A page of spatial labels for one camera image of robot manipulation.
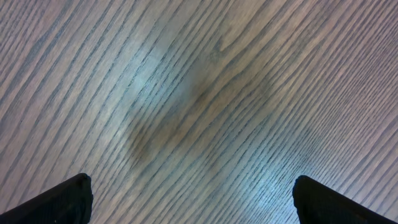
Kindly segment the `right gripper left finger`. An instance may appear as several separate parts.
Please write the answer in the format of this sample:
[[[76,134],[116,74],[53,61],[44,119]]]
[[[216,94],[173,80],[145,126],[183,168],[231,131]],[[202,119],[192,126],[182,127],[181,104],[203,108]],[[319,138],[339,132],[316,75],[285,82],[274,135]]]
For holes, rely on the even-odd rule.
[[[92,204],[91,178],[80,173],[1,214],[1,223],[87,224]]]

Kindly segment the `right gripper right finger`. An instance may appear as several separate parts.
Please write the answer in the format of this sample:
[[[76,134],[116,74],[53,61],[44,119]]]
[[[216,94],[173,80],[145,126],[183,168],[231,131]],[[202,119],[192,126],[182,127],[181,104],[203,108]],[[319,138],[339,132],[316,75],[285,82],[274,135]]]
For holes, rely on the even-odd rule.
[[[301,224],[396,224],[306,175],[295,180],[292,196]]]

